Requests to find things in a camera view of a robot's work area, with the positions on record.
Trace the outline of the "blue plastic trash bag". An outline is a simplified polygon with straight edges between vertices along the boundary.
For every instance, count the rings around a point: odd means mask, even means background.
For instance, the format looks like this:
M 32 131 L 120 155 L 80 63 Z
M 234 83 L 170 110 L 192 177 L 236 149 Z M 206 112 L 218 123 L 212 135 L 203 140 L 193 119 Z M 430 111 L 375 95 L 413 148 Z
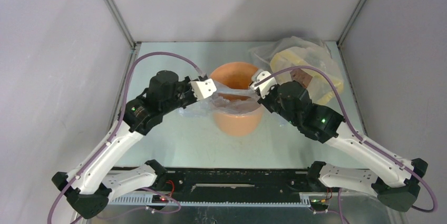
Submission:
M 191 118 L 205 117 L 214 112 L 226 115 L 246 115 L 261 107 L 257 102 L 257 94 L 249 87 L 230 87 L 220 82 L 215 82 L 215 85 L 217 91 L 211 97 L 185 109 L 180 108 L 178 113 Z

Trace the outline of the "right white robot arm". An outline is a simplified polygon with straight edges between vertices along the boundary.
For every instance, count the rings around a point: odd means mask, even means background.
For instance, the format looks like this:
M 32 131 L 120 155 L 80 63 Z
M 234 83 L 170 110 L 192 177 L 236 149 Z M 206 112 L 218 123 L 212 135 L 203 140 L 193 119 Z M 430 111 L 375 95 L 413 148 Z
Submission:
M 423 177 L 427 163 L 420 159 L 401 158 L 369 138 L 360 140 L 347 119 L 333 109 L 315 104 L 298 82 L 277 84 L 274 80 L 252 85 L 258 103 L 296 127 L 305 137 L 341 150 L 366 168 L 342 168 L 315 161 L 306 175 L 313 191 L 324 187 L 345 188 L 376 197 L 385 206 L 407 212 L 420 192 L 417 177 Z

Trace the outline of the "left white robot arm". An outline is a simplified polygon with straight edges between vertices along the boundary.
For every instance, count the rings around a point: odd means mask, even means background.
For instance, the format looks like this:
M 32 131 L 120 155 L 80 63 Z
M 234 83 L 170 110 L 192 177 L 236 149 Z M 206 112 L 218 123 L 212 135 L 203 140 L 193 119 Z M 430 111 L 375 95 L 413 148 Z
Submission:
M 161 190 L 167 183 L 167 170 L 156 160 L 146 161 L 133 170 L 109 175 L 116 162 L 168 113 L 186 108 L 213 95 L 212 79 L 200 77 L 179 80 L 172 71 L 160 71 L 149 86 L 128 101 L 111 130 L 75 169 L 57 172 L 52 182 L 69 205 L 84 219 L 97 216 L 109 202 L 141 188 Z

